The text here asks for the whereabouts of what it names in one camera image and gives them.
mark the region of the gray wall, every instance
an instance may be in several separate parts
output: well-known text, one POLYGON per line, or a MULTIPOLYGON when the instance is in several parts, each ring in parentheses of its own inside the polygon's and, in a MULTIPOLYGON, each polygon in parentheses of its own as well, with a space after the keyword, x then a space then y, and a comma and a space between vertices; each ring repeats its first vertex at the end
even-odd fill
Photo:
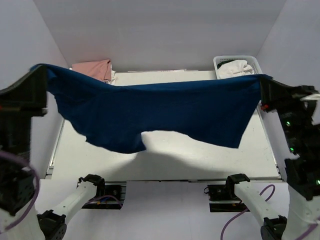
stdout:
MULTIPOLYGON (((0 1, 0 89, 22 77, 38 63, 66 67, 67 63, 32 0, 0 1)), ((31 163, 45 176, 62 118, 48 95, 48 114, 33 118, 31 163)))
MULTIPOLYGON (((262 71, 288 85, 314 85, 320 90, 320 1, 287 0, 257 59, 262 71)), ((279 118, 266 114, 264 123, 277 161, 289 153, 279 118)), ((314 121, 320 121, 319 107, 314 121)))
POLYGON ((111 58, 117 71, 211 70, 256 56, 285 0, 34 0, 68 64, 111 58))

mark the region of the white table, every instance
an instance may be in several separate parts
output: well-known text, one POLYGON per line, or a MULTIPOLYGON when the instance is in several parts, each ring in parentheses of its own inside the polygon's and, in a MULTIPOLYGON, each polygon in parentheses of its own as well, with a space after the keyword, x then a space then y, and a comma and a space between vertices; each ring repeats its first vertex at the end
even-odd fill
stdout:
MULTIPOLYGON (((216 78, 214 71, 132 72, 117 73, 116 77, 118 86, 216 78)), ((253 179, 279 177, 257 111, 246 128, 239 149, 211 145, 170 131, 144 132, 142 139, 147 151, 111 152, 87 143, 86 138, 65 121, 55 152, 52 179, 76 179, 89 173, 114 182, 218 180, 237 173, 245 173, 253 179)))
MULTIPOLYGON (((39 213, 59 204, 76 187, 77 179, 41 181, 36 201, 39 213)), ((253 183, 261 191, 268 183, 253 183)), ((286 183, 276 183, 269 203, 288 216, 286 183)), ((210 213, 205 183, 128 182, 121 210, 82 209, 67 226, 63 240, 217 240, 235 213, 210 213)), ((270 194, 267 190, 263 197, 270 194)), ((250 212, 233 221, 224 240, 259 240, 260 227, 250 212)))

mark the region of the white wall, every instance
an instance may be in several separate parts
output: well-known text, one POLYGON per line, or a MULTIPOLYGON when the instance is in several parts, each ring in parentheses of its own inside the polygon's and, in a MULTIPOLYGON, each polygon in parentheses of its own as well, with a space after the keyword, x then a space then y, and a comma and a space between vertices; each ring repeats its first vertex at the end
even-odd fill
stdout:
POLYGON ((117 71, 213 69, 256 56, 286 0, 34 0, 68 64, 117 71))
MULTIPOLYGON (((320 91, 320 1, 287 0, 257 59, 262 71, 288 85, 314 85, 320 91)), ((319 107, 314 115, 320 121, 319 107)), ((289 153, 276 114, 264 123, 282 171, 289 153)))
MULTIPOLYGON (((0 89, 17 81, 38 63, 67 63, 32 0, 0 1, 0 89)), ((33 118, 31 162, 44 177, 62 118, 48 95, 48 114, 33 118)))

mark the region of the plastic basket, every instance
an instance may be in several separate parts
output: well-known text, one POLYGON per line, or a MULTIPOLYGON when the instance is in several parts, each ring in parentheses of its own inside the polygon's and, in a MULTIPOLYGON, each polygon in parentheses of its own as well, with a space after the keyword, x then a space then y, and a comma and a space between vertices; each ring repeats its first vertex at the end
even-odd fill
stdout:
POLYGON ((218 64, 223 61, 229 61, 229 60, 246 60, 248 64, 253 68, 254 74, 262 74, 261 68, 259 66, 259 63, 257 59, 254 56, 246 56, 246 55, 234 55, 234 56, 216 56, 213 59, 216 79, 220 79, 220 76, 218 74, 218 64))

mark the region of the fabric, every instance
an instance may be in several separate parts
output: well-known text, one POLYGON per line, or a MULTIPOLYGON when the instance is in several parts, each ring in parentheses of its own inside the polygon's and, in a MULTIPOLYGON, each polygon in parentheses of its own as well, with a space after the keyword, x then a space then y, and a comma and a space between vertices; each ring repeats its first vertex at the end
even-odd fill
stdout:
POLYGON ((220 79, 227 79, 239 76, 254 74, 253 68, 248 65, 246 60, 234 60, 223 64, 217 71, 220 79))
POLYGON ((110 59, 72 64, 72 70, 104 83, 111 83, 113 79, 110 59))
POLYGON ((47 66, 47 89, 59 113, 87 142, 131 154, 145 150, 141 133, 176 131, 237 148, 260 100, 260 78, 204 80, 133 86, 104 84, 58 66, 47 66))

